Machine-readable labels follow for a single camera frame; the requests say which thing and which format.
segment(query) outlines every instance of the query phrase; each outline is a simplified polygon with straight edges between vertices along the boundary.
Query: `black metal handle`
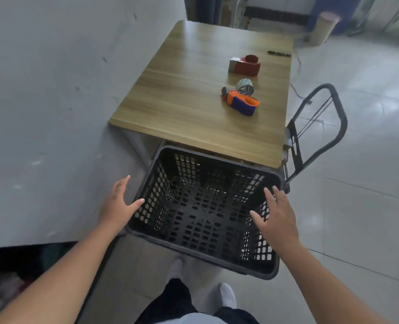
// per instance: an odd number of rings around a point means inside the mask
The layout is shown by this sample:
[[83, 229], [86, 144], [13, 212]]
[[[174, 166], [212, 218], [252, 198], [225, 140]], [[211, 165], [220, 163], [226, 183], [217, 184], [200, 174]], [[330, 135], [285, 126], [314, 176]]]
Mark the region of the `black metal handle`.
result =
[[[308, 103], [309, 100], [311, 100], [316, 93], [321, 91], [322, 89], [328, 89], [330, 91], [331, 99], [332, 102], [334, 103], [334, 106], [336, 108], [337, 115], [339, 116], [340, 119], [340, 129], [339, 132], [337, 133], [337, 136], [330, 142], [328, 142], [324, 147], [320, 148], [318, 151], [314, 152], [312, 156], [308, 158], [305, 162], [302, 160], [302, 156], [300, 154], [300, 146], [299, 146], [299, 138], [297, 135], [297, 130], [295, 129], [295, 120], [299, 117], [300, 113], [304, 109], [306, 103]], [[302, 102], [298, 110], [296, 111], [294, 117], [289, 121], [289, 124], [287, 126], [287, 129], [290, 132], [291, 140], [293, 141], [293, 147], [291, 147], [291, 153], [292, 153], [292, 158], [294, 161], [294, 173], [292, 173], [286, 180], [286, 184], [288, 184], [290, 181], [292, 181], [303, 169], [308, 167], [311, 163], [314, 162], [316, 158], [318, 158], [320, 155], [322, 155], [324, 152], [327, 150], [331, 149], [339, 141], [342, 140], [343, 136], [345, 135], [345, 132], [347, 131], [348, 127], [348, 119], [347, 115], [345, 114], [345, 111], [342, 107], [342, 103], [340, 102], [340, 98], [337, 94], [337, 91], [335, 87], [330, 84], [330, 83], [325, 83], [321, 84], [317, 88], [315, 88]]]

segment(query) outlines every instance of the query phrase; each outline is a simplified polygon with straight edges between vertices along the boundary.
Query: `person's left hand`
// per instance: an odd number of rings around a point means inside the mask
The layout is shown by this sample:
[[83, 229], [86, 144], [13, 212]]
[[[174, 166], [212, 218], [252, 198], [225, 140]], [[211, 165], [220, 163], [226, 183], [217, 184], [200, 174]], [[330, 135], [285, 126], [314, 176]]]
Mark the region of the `person's left hand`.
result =
[[144, 203], [144, 199], [138, 199], [129, 206], [125, 204], [123, 195], [129, 179], [130, 175], [116, 181], [99, 213], [99, 225], [113, 229], [114, 234], [118, 234], [121, 231], [132, 218], [132, 215]]

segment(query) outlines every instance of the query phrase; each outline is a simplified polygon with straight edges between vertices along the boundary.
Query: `wooden table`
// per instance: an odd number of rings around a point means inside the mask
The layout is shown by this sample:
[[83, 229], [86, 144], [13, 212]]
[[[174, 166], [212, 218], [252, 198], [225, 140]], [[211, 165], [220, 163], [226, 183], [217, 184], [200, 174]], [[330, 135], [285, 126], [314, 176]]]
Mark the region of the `wooden table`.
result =
[[[121, 102], [110, 123], [272, 168], [281, 166], [292, 38], [179, 21]], [[221, 100], [244, 76], [229, 59], [255, 54], [251, 78], [261, 104], [252, 117]]]

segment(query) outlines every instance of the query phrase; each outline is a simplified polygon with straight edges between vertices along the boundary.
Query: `basket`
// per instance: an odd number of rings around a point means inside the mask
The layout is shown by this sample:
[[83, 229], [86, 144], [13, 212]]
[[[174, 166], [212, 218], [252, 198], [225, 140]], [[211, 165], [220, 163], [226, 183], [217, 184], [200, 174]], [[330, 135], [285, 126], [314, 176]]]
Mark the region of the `basket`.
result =
[[267, 218], [263, 188], [282, 184], [277, 171], [164, 146], [137, 193], [145, 202], [127, 229], [213, 265], [272, 279], [279, 258], [249, 211]]

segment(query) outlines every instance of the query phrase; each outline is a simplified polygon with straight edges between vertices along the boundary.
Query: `hand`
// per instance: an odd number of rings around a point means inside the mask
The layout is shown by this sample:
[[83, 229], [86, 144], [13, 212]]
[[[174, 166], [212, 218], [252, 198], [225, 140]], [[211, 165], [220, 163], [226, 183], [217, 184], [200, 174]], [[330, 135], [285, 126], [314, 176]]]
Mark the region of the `hand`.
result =
[[123, 195], [129, 179], [130, 175], [116, 181], [99, 213], [99, 225], [109, 227], [114, 234], [118, 234], [126, 226], [132, 215], [144, 203], [144, 199], [139, 199], [129, 206], [124, 203]]
[[272, 193], [267, 188], [264, 188], [270, 212], [267, 221], [264, 221], [253, 210], [251, 210], [250, 214], [267, 243], [281, 256], [281, 253], [288, 250], [288, 247], [300, 243], [299, 232], [295, 225], [294, 210], [289, 204], [288, 197], [275, 186], [273, 186], [273, 192], [276, 200]]

